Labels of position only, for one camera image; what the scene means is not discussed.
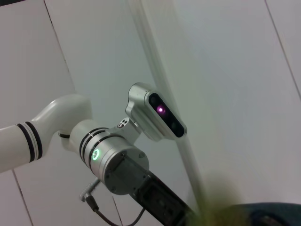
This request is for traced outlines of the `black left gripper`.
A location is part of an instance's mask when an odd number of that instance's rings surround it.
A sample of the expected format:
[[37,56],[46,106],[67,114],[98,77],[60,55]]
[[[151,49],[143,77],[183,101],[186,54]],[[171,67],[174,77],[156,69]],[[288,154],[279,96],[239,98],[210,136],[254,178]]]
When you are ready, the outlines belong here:
[[197,214],[150,170],[129,157],[116,167],[116,177],[138,204],[164,226],[187,226]]

